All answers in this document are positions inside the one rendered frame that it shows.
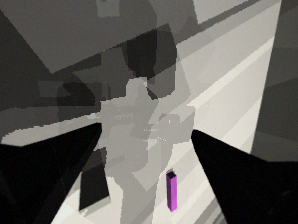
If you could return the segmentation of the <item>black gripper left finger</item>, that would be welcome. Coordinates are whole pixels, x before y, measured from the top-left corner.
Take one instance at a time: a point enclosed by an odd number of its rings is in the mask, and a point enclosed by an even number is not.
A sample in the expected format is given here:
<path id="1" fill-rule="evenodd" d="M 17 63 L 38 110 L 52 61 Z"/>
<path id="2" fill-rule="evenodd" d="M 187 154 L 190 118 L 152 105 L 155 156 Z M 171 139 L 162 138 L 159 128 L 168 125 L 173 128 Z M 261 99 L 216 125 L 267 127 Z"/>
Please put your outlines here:
<path id="1" fill-rule="evenodd" d="M 94 123 L 25 146 L 0 144 L 0 192 L 18 224 L 51 224 L 96 147 Z"/>

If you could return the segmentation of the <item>purple rectangular block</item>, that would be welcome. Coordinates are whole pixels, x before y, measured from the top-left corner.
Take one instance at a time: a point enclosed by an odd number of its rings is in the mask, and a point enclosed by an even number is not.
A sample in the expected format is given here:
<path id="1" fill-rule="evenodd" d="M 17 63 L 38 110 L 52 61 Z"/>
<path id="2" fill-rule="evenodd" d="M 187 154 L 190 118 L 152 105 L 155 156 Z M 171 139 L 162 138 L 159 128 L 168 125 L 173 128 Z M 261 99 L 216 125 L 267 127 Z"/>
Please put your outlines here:
<path id="1" fill-rule="evenodd" d="M 171 171 L 166 174 L 167 207 L 169 210 L 177 209 L 177 176 Z"/>

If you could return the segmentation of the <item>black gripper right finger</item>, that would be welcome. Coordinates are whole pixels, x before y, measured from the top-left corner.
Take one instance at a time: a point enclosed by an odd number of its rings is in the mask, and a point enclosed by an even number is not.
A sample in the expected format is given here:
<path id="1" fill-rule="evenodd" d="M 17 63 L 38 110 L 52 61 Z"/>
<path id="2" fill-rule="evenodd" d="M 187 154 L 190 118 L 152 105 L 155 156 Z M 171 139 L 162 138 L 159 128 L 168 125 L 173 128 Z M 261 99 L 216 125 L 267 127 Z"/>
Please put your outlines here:
<path id="1" fill-rule="evenodd" d="M 298 186 L 298 161 L 267 162 L 197 129 L 191 140 L 227 224 L 269 224 Z"/>

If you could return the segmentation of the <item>dark grey domino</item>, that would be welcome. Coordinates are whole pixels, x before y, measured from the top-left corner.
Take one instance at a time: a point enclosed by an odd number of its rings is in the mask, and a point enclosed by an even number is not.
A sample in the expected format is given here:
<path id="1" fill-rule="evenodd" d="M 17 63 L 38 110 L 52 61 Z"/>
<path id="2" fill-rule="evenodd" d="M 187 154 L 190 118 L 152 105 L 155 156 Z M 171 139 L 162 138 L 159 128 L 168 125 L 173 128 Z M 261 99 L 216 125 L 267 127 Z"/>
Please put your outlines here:
<path id="1" fill-rule="evenodd" d="M 111 204 L 104 167 L 81 174 L 78 210 L 81 218 Z"/>

